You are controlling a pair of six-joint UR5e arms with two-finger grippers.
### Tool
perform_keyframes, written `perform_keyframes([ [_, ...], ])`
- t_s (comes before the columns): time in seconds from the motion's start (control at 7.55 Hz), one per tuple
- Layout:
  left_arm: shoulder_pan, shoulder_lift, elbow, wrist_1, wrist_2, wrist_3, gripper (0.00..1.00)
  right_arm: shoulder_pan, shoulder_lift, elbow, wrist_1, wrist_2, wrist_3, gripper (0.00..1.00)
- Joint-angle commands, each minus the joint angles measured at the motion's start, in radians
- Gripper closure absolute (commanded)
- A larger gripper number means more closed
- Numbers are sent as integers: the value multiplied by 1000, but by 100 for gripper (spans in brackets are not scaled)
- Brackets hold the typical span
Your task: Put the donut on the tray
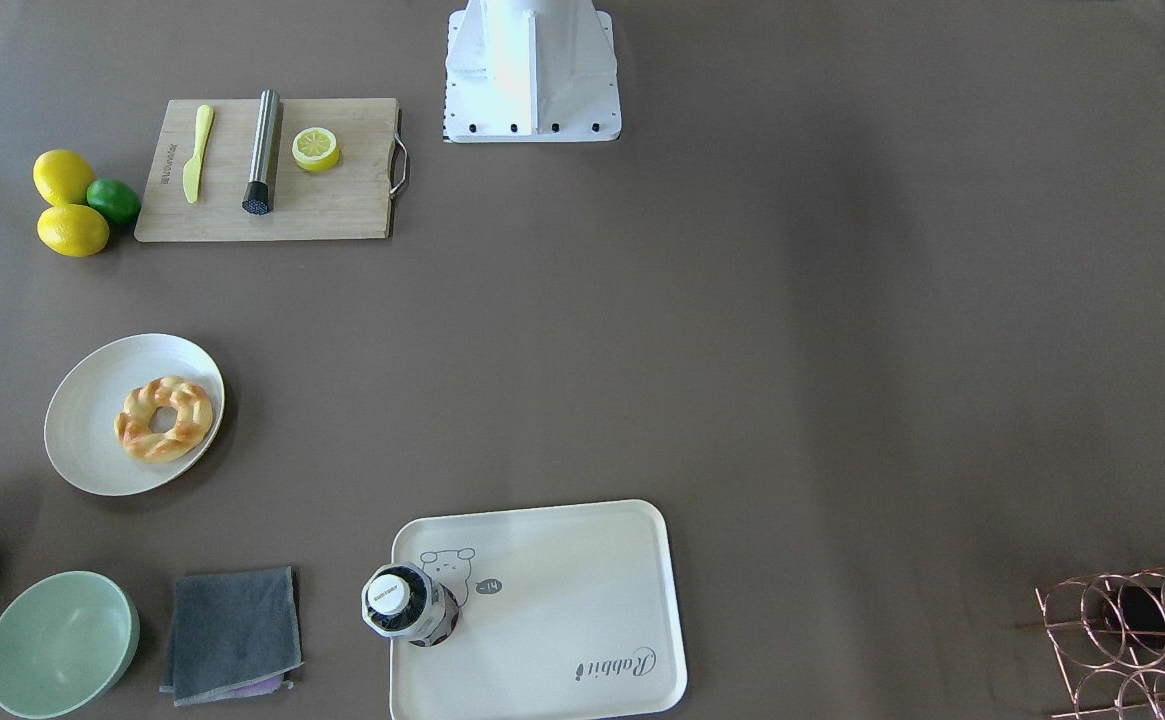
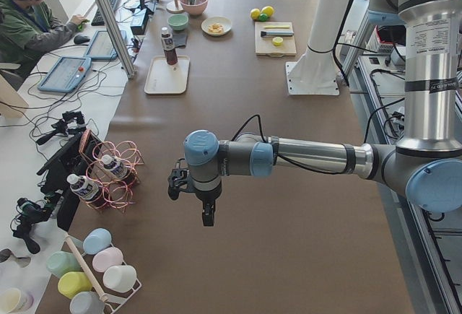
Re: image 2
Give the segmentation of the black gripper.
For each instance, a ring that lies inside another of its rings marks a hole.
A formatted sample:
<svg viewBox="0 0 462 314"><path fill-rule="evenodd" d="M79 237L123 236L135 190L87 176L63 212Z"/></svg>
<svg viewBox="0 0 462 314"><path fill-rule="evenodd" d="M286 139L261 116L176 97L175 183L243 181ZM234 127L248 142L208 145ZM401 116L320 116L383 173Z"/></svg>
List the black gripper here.
<svg viewBox="0 0 462 314"><path fill-rule="evenodd" d="M203 225L205 227L213 227L216 200L222 193L222 179L219 176L207 182L200 182L193 179L192 184L196 197L203 203Z"/></svg>

